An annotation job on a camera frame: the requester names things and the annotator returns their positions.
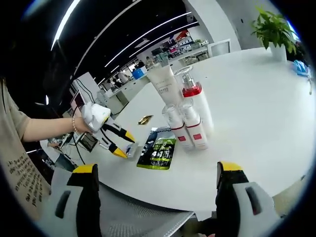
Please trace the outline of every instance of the black green package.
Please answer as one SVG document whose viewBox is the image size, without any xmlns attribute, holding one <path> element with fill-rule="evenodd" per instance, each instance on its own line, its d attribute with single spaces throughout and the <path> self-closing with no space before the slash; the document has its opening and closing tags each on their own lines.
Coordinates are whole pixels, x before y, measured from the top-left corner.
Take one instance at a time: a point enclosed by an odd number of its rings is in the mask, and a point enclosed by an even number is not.
<svg viewBox="0 0 316 237">
<path fill-rule="evenodd" d="M 168 170 L 176 137 L 170 127 L 152 128 L 137 162 L 137 167 Z"/>
</svg>

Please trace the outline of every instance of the blue box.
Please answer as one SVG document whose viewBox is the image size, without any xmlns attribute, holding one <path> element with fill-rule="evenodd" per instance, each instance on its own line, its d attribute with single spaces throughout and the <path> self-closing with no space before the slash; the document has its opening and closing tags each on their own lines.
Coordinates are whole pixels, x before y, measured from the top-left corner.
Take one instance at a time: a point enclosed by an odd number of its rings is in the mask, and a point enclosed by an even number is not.
<svg viewBox="0 0 316 237">
<path fill-rule="evenodd" d="M 135 77 L 136 80 L 141 78 L 144 75 L 143 71 L 140 68 L 135 70 L 135 71 L 133 71 L 132 74 L 133 74 L 133 77 Z"/>
</svg>

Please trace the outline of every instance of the computer screen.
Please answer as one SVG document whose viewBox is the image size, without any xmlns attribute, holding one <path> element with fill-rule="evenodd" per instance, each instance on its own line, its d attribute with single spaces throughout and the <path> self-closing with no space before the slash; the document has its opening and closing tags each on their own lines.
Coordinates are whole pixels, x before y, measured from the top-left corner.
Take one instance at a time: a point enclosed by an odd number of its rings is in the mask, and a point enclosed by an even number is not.
<svg viewBox="0 0 316 237">
<path fill-rule="evenodd" d="M 176 41 L 174 39 L 170 39 L 167 42 L 163 43 L 162 47 L 169 48 L 171 46 L 174 46 L 175 44 L 176 44 Z"/>
<path fill-rule="evenodd" d="M 152 55 L 155 56 L 157 54 L 163 53 L 161 48 L 156 48 L 152 51 Z"/>
<path fill-rule="evenodd" d="M 71 116 L 73 115 L 74 110 L 78 106 L 78 108 L 76 109 L 76 112 L 75 112 L 75 117 L 81 117 L 81 109 L 84 106 L 84 104 L 85 104 L 84 98 L 81 95 L 80 91 L 78 90 L 70 102 L 70 105 L 71 105 L 71 114 L 70 115 Z"/>
</svg>

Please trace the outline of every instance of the ceiling light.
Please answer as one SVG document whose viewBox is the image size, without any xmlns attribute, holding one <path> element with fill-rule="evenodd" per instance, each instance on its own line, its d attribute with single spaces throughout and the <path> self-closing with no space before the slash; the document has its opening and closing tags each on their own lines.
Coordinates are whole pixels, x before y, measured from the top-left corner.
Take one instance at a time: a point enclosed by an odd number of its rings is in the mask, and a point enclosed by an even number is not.
<svg viewBox="0 0 316 237">
<path fill-rule="evenodd" d="M 37 151 L 37 150 L 29 151 L 29 152 L 26 152 L 26 154 L 32 153 L 32 152 L 36 152 L 36 151 Z"/>
<path fill-rule="evenodd" d="M 81 57 L 78 66 L 76 67 L 76 70 L 74 72 L 74 75 L 76 75 L 77 70 L 79 68 L 79 66 L 81 65 L 81 63 L 83 62 L 84 58 L 86 57 L 87 53 L 90 51 L 90 49 L 93 47 L 93 45 L 97 42 L 97 40 L 102 36 L 102 34 L 117 20 L 119 19 L 124 13 L 126 13 L 128 10 L 130 10 L 133 6 L 135 6 L 136 4 L 140 3 L 142 0 L 136 0 L 135 2 L 133 2 L 131 5 L 129 5 L 127 8 L 125 8 L 123 11 L 121 11 L 116 17 L 114 17 L 98 34 L 97 38 L 95 38 L 92 43 L 90 44 L 90 46 L 88 47 L 88 49 L 84 52 L 83 56 Z"/>
<path fill-rule="evenodd" d="M 114 72 L 118 67 L 119 67 L 119 65 L 118 65 L 116 68 L 114 68 L 114 69 L 111 71 L 111 73 Z"/>
<path fill-rule="evenodd" d="M 55 38 L 54 38 L 54 41 L 53 41 L 53 44 L 51 46 L 50 51 L 53 49 L 56 41 L 59 39 L 59 37 L 60 37 L 60 35 L 61 35 L 61 33 L 62 33 L 66 23 L 67 23 L 67 21 L 68 21 L 70 15 L 71 15 L 71 13 L 73 13 L 73 10 L 75 9 L 75 7 L 78 5 L 79 2 L 80 2 L 80 0 L 74 0 L 73 3 L 69 6 L 68 10 L 66 11 L 63 19 L 60 22 L 60 25 L 59 25 L 58 29 L 57 29 L 57 32 L 56 32 L 56 35 L 55 35 Z"/>
<path fill-rule="evenodd" d="M 49 104 L 49 99 L 48 99 L 48 96 L 46 96 L 46 105 Z"/>
<path fill-rule="evenodd" d="M 186 26 L 180 27 L 180 28 L 178 28 L 178 29 L 176 29 L 176 30 L 170 31 L 169 33 L 167 33 L 167 34 L 165 34 L 165 35 L 159 37 L 158 39 L 155 39 L 154 41 L 151 41 L 148 45 L 150 45 L 150 44 L 156 42 L 157 40 L 160 40 L 160 39 L 163 38 L 163 37 L 166 37 L 167 35 L 169 35 L 169 34 L 175 32 L 175 31 L 178 31 L 178 30 L 180 30 L 180 29 L 182 29 L 182 28 L 185 28 L 185 27 L 187 27 L 187 26 L 190 26 L 190 25 L 193 25 L 193 24 L 196 24 L 196 23 L 198 23 L 198 21 L 195 21 L 195 22 L 190 23 L 190 24 L 188 24 L 188 25 L 186 25 Z M 145 46 L 142 47 L 141 49 L 138 49 L 135 53 L 133 53 L 133 54 L 130 55 L 129 57 L 134 56 L 136 53 L 138 53 L 138 52 L 141 51 L 142 49 L 146 48 L 148 45 L 145 45 Z"/>
<path fill-rule="evenodd" d="M 152 32 L 152 31 L 154 31 L 155 29 L 159 28 L 160 26 L 163 26 L 163 25 L 169 23 L 170 21 L 173 21 L 173 20 L 175 20 L 175 19 L 178 19 L 178 18 L 180 18 L 180 17 L 182 17 L 182 16 L 186 16 L 186 15 L 188 15 L 188 14 L 190 14 L 190 13 L 192 13 L 192 12 L 189 11 L 189 12 L 187 12 L 187 13 L 184 13 L 184 14 L 180 15 L 180 16 L 176 16 L 176 17 L 174 17 L 174 18 L 172 18 L 172 19 L 170 19 L 170 20 L 168 20 L 168 21 L 166 21 L 166 22 L 164 22 L 164 23 L 162 23 L 162 24 L 160 24 L 160 25 L 158 25 L 158 26 L 152 28 L 150 31 L 147 31 L 146 33 L 144 33 L 143 35 L 141 35 L 140 37 L 138 37 L 136 40 L 134 40 L 132 43 L 130 43 L 128 46 L 126 46 L 121 52 L 119 52 L 114 58 L 112 58 L 104 67 L 106 68 L 110 63 L 112 63 L 112 61 L 113 61 L 114 59 L 116 59 L 121 53 L 123 53 L 128 47 L 130 47 L 132 44 L 134 44 L 137 40 L 141 39 L 142 37 L 144 37 L 145 35 L 149 34 L 149 33 Z"/>
</svg>

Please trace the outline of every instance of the white wall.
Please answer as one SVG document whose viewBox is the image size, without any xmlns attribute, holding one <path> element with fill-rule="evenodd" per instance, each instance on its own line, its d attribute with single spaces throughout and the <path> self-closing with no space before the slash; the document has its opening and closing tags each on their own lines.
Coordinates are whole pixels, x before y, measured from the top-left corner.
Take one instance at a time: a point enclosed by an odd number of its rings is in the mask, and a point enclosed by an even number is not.
<svg viewBox="0 0 316 237">
<path fill-rule="evenodd" d="M 255 6 L 263 6 L 267 11 L 279 13 L 269 0 L 217 0 L 231 22 L 242 49 L 262 47 L 255 35 L 251 35 L 251 22 L 259 12 Z"/>
<path fill-rule="evenodd" d="M 188 29 L 193 41 L 195 40 L 208 40 L 208 34 L 202 26 L 194 26 Z"/>
<path fill-rule="evenodd" d="M 236 33 L 216 0 L 183 0 L 183 2 L 186 8 L 192 11 L 199 24 L 207 28 L 212 38 L 210 42 L 231 39 L 232 51 L 240 50 Z"/>
</svg>

